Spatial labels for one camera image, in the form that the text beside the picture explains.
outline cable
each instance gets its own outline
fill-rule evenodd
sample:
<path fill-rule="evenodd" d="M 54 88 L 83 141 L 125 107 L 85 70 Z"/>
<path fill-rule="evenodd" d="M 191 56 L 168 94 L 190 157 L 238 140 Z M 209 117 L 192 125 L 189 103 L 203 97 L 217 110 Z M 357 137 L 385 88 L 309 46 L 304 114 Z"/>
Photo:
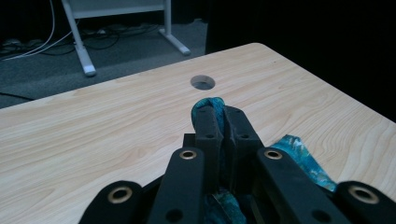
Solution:
<path fill-rule="evenodd" d="M 25 97 L 25 96 L 19 96 L 19 95 L 15 95 L 15 94 L 11 94 L 11 93 L 5 93 L 5 92 L 0 92 L 0 95 L 21 98 L 21 99 L 27 100 L 27 101 L 33 101 L 34 100 L 33 98 L 29 98 L 29 97 Z"/>
<path fill-rule="evenodd" d="M 36 49 L 30 50 L 30 51 L 28 51 L 26 53 L 23 53 L 21 55 L 18 55 L 18 56 L 12 57 L 12 58 L 4 59 L 3 61 L 24 58 L 24 57 L 36 55 L 37 53 L 43 51 L 43 50 L 41 50 L 39 52 L 35 52 L 35 51 L 43 48 L 44 46 L 46 46 L 50 42 L 50 40 L 52 39 L 53 33 L 55 31 L 55 12 L 54 12 L 54 9 L 53 9 L 52 0 L 49 0 L 49 5 L 50 5 L 50 10 L 51 10 L 51 15 L 52 15 L 52 30 L 50 32 L 50 35 L 49 35 L 49 38 L 47 39 L 47 41 L 44 44 L 42 44 L 40 47 L 36 48 Z"/>
<path fill-rule="evenodd" d="M 141 27 L 141 28 L 137 28 L 137 29 L 133 29 L 133 30 L 130 30 L 131 27 L 128 27 L 128 28 L 126 28 L 126 29 L 123 30 L 123 31 L 120 31 L 120 32 L 115 31 L 115 32 L 118 32 L 118 33 L 120 34 L 120 37 L 129 37 L 129 36 L 143 35 L 143 34 L 147 34 L 147 33 L 153 32 L 153 31 L 155 31 L 158 27 L 159 27 L 158 24 L 150 25 L 150 26 L 148 26 L 148 27 Z M 125 34 L 124 34 L 124 33 L 129 33 L 129 32 L 136 32 L 136 31 L 140 31 L 140 30 L 142 30 L 140 33 L 130 34 L 130 35 L 125 35 Z"/>
<path fill-rule="evenodd" d="M 66 38 L 67 38 L 68 36 L 70 36 L 71 34 L 72 34 L 72 32 L 70 31 L 68 34 L 64 35 L 62 38 L 60 38 L 59 40 L 55 41 L 54 43 L 52 43 L 51 45 L 47 46 L 46 48 L 44 48 L 44 49 L 42 49 L 42 50 L 40 50 L 40 51 L 37 51 L 37 52 L 35 52 L 35 53 L 33 53 L 33 54 L 26 55 L 26 56 L 24 56 L 24 57 L 33 56 L 33 55 L 36 55 L 36 54 L 38 54 L 38 53 L 44 54 L 44 55 L 49 55 L 49 56 L 58 56 L 58 55 L 65 55 L 65 54 L 71 53 L 71 52 L 73 52 L 73 51 L 75 50 L 74 48 L 73 48 L 72 50 L 69 50 L 69 51 L 63 52 L 63 53 L 59 53 L 59 54 L 43 53 L 44 51 L 46 51 L 46 50 L 48 50 L 48 49 L 50 49 L 50 48 L 62 47 L 62 46 L 66 46 L 66 45 L 70 45 L 70 44 L 74 43 L 74 41 L 70 41 L 70 42 L 68 42 L 68 43 L 66 43 L 66 44 L 62 44 L 62 45 L 55 46 L 55 45 L 57 45 L 59 42 L 61 42 L 61 41 L 63 41 L 64 39 L 66 39 Z M 19 49 L 19 50 L 16 49 L 16 50 L 14 50 L 14 51 L 20 52 L 20 51 L 22 51 L 22 50 L 23 50 L 23 49 Z M 11 59 L 14 59 L 14 58 L 20 58 L 20 57 L 19 57 L 19 56 L 16 56 L 16 57 L 13 57 L 13 58 L 8 58 L 8 59 L 0 60 L 0 61 L 11 60 Z"/>
<path fill-rule="evenodd" d="M 116 40 L 113 43 L 109 44 L 108 46 L 97 48 L 97 47 L 93 47 L 92 45 L 89 45 L 87 43 L 85 43 L 84 46 L 87 47 L 88 49 L 96 49 L 96 50 L 109 49 L 109 48 L 113 47 L 114 45 L 116 45 L 119 42 L 119 40 L 120 40 L 120 35 L 117 32 L 108 31 L 107 35 L 99 35 L 99 36 L 98 35 L 93 35 L 93 36 L 91 36 L 89 38 L 84 38 L 84 40 L 91 39 L 91 38 L 100 40 L 100 39 L 108 39 L 108 38 L 111 38 L 113 36 L 115 36 Z"/>
<path fill-rule="evenodd" d="M 44 54 L 44 55 L 48 55 L 48 56 L 62 56 L 62 55 L 66 55 L 66 54 L 69 54 L 71 52 L 74 52 L 75 50 L 76 50 L 75 48 L 72 48 L 69 51 L 62 52 L 62 53 L 44 53 L 44 52 L 41 52 L 40 54 Z"/>

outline light wood grain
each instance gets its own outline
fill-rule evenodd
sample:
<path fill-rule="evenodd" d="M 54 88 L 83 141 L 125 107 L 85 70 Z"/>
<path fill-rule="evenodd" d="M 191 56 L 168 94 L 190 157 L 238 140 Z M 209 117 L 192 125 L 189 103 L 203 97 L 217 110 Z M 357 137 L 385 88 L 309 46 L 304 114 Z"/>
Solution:
<path fill-rule="evenodd" d="M 197 75 L 216 87 L 196 90 Z M 0 110 L 0 223 L 78 223 L 106 185 L 147 185 L 194 133 L 192 106 L 214 96 L 244 110 L 266 146 L 300 136 L 335 181 L 396 200 L 395 123 L 250 44 Z"/>

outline hole in table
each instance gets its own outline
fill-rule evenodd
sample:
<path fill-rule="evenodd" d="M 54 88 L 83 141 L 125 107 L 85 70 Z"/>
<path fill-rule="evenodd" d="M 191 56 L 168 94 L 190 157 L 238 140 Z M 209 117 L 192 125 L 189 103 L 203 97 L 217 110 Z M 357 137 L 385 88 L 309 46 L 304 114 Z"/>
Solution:
<path fill-rule="evenodd" d="M 215 79 L 206 75 L 198 75 L 191 79 L 191 85 L 198 90 L 207 91 L 216 86 Z"/>

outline crumpled cloth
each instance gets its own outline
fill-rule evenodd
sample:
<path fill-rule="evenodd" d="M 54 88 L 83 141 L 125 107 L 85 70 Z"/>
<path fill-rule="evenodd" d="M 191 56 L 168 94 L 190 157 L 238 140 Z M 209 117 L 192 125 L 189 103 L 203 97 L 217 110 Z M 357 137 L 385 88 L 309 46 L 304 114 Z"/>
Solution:
<path fill-rule="evenodd" d="M 192 126 L 195 128 L 196 111 L 210 105 L 215 109 L 216 119 L 221 133 L 224 133 L 224 101 L 219 97 L 204 98 L 198 101 L 191 110 Z M 285 135 L 271 147 L 287 152 L 303 169 L 308 177 L 317 185 L 330 191 L 335 191 L 336 183 L 311 156 L 303 141 L 298 136 Z M 218 193 L 205 197 L 205 223 L 207 224 L 242 224 L 247 219 L 239 202 L 225 187 L 220 186 Z"/>

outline dark backdrop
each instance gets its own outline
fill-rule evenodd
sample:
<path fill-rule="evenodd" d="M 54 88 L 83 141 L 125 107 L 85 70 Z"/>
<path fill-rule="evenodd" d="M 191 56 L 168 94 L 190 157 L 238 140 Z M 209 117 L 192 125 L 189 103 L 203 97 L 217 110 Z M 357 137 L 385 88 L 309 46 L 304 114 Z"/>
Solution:
<path fill-rule="evenodd" d="M 206 53 L 259 42 L 396 120 L 390 0 L 212 0 Z"/>
<path fill-rule="evenodd" d="M 173 0 L 173 23 L 189 23 L 207 17 L 208 0 Z M 54 37 L 62 37 L 70 31 L 61 0 L 52 0 L 55 10 Z M 145 12 L 119 16 L 81 20 L 79 27 L 99 29 L 121 23 L 139 25 L 141 22 L 163 24 L 163 12 Z M 6 39 L 17 38 L 21 42 L 32 39 L 47 40 L 51 31 L 49 0 L 2 0 L 0 3 L 0 44 Z"/>

